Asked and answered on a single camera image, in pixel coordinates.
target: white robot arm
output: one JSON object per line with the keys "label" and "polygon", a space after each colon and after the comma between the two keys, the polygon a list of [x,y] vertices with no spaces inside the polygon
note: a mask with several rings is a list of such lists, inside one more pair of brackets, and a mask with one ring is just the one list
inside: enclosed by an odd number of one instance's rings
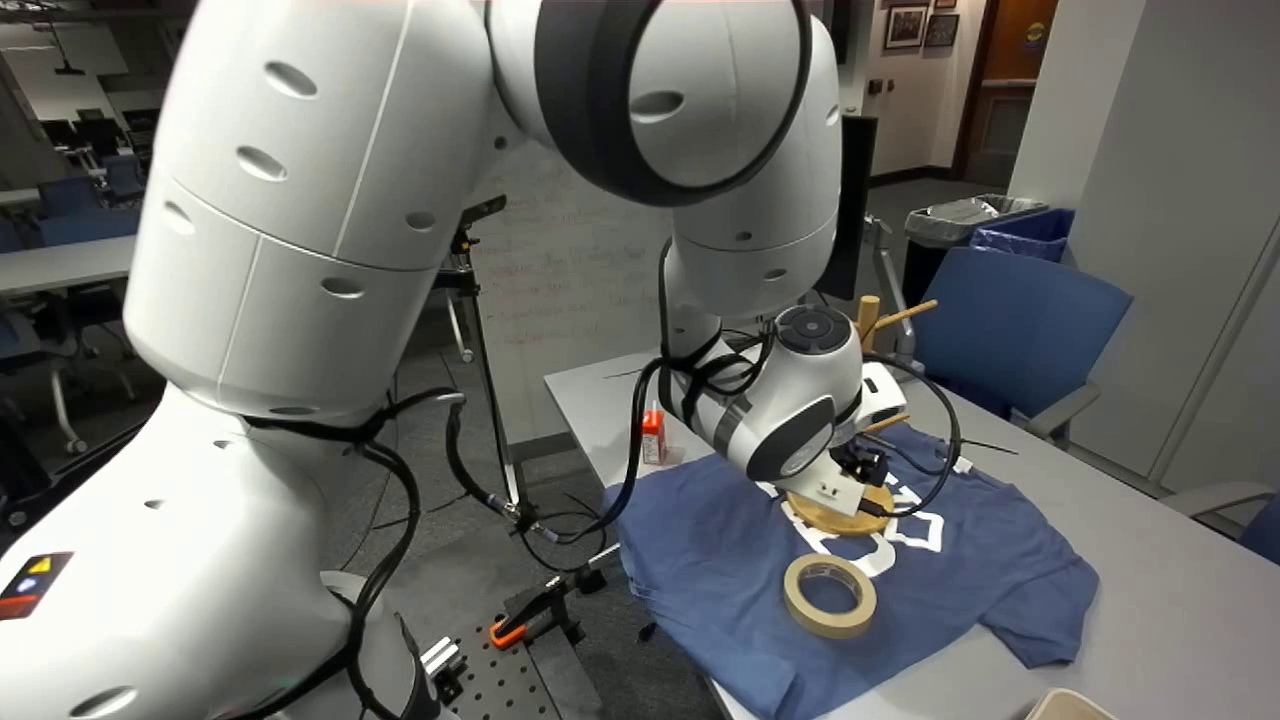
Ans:
{"label": "white robot arm", "polygon": [[[859,506],[826,456],[859,346],[794,308],[842,209],[837,58],[799,0],[206,0],[125,308],[172,388],[0,559],[0,716],[436,712],[397,615],[355,630],[362,579],[322,569],[322,489],[352,456],[251,419],[375,412],[508,122],[671,209],[671,412],[756,482]],[[759,318],[756,377],[724,394],[721,334]]]}

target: blue towel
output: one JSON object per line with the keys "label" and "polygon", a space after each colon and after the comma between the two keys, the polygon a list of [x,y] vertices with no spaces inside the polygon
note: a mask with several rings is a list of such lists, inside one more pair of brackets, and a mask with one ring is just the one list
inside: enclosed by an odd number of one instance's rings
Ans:
{"label": "blue towel", "polygon": [[[887,436],[922,465],[941,446]],[[896,493],[923,496],[932,475],[893,459]],[[981,474],[896,526],[896,563],[875,575],[880,612],[855,642],[804,631],[781,598],[786,569],[812,549],[771,496],[721,456],[649,475],[621,515],[623,569],[652,620],[756,716],[819,716],[941,653],[973,624],[993,630],[1024,665],[1067,665],[1095,598],[1095,572],[1007,483]],[[869,539],[830,539],[865,558]]]}

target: white table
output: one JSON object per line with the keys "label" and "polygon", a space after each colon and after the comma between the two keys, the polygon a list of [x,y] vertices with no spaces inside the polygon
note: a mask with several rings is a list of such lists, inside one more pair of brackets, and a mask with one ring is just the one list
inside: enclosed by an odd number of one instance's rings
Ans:
{"label": "white table", "polygon": [[[605,483],[623,475],[628,405],[645,361],[621,355],[548,377]],[[908,399],[911,418],[941,418],[923,388],[908,385]],[[837,716],[1021,716],[1057,684],[1087,693],[1126,720],[1280,716],[1275,563],[965,399],[955,412],[969,439],[1018,453],[965,449],[965,456],[1018,483],[1100,572],[1081,658],[1072,668],[1029,671],[993,631],[973,630]],[[668,423],[668,446],[681,459],[707,456],[681,423]]]}
{"label": "white table", "polygon": [[32,209],[32,203],[39,203],[39,187],[8,187],[8,192],[0,192],[0,213],[4,209]]}
{"label": "white table", "polygon": [[75,283],[101,283],[130,277],[134,236],[27,250],[0,257],[0,298],[32,298]]}

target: warning sticker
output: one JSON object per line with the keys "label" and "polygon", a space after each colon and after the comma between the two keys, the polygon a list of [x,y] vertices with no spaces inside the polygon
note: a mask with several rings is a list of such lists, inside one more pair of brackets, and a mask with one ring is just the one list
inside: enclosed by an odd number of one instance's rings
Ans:
{"label": "warning sticker", "polygon": [[32,615],[68,563],[72,563],[72,552],[32,558],[0,592],[0,620]]}

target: roll of tape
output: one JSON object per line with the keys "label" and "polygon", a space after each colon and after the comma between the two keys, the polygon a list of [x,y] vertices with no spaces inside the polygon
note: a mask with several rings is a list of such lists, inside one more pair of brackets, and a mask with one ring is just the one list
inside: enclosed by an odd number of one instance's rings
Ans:
{"label": "roll of tape", "polygon": [[[830,575],[830,579],[846,586],[851,592],[851,609],[826,612],[826,609],[808,605],[808,598],[799,589],[808,575]],[[875,586],[842,558],[798,558],[786,575],[786,600],[788,600],[788,612],[798,615],[799,630],[830,635],[830,642],[851,642],[875,615]]]}

